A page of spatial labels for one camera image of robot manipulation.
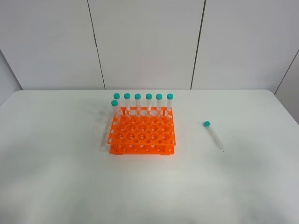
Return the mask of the teal-capped test tube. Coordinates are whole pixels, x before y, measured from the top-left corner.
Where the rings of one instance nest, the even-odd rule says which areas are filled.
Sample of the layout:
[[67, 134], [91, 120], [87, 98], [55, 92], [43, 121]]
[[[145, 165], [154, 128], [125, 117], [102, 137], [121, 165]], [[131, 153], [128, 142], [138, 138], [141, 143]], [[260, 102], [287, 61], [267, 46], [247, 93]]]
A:
[[216, 144], [216, 146], [223, 151], [224, 150], [224, 146], [222, 144], [222, 141], [220, 140], [219, 136], [216, 134], [216, 132], [214, 131], [210, 121], [204, 121], [203, 122], [203, 127], [207, 130], [207, 132], [209, 133], [209, 135], [211, 136], [212, 140], [214, 141], [214, 143]]

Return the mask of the orange test tube rack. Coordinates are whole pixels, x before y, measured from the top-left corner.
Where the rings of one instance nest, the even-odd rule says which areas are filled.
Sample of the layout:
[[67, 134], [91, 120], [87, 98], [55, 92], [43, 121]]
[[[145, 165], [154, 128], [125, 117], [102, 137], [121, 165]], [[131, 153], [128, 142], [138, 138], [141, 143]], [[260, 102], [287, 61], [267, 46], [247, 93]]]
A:
[[175, 154], [173, 111], [122, 107], [119, 117], [113, 117], [107, 143], [111, 154]]

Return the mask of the second row left tube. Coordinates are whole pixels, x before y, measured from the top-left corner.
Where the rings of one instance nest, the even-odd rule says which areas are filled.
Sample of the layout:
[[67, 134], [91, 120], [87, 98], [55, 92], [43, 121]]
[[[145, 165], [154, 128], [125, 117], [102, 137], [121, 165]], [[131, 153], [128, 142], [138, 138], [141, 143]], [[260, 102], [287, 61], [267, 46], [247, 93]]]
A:
[[114, 117], [116, 119], [116, 122], [119, 124], [121, 121], [121, 116], [120, 116], [120, 107], [119, 107], [119, 103], [117, 100], [112, 100], [111, 101], [111, 105], [114, 109]]

